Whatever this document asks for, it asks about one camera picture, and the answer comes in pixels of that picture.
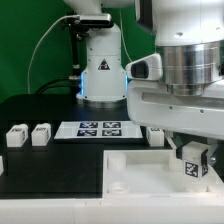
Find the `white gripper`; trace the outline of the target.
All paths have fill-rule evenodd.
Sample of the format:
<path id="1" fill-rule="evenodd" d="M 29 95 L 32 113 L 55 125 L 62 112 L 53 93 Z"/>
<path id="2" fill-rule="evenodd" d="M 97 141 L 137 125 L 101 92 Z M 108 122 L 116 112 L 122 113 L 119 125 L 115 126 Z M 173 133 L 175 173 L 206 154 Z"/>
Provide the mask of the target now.
<path id="1" fill-rule="evenodd" d="M 184 146 L 180 133 L 213 138 L 207 140 L 207 159 L 216 164 L 217 139 L 224 140 L 224 80 L 209 85 L 202 96 L 175 96 L 159 82 L 133 80 L 127 108 L 134 124 L 168 130 L 165 137 L 177 159 Z"/>

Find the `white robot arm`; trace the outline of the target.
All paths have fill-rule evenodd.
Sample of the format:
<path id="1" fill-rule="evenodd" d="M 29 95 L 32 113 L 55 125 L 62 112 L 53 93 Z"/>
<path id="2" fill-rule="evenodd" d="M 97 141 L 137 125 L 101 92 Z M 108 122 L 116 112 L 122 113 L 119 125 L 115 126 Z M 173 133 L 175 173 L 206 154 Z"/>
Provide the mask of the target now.
<path id="1" fill-rule="evenodd" d="M 125 100 L 140 126 L 224 140 L 224 0 L 64 0 L 88 26 L 80 103 Z M 135 7 L 154 53 L 122 68 L 120 29 L 104 8 Z"/>

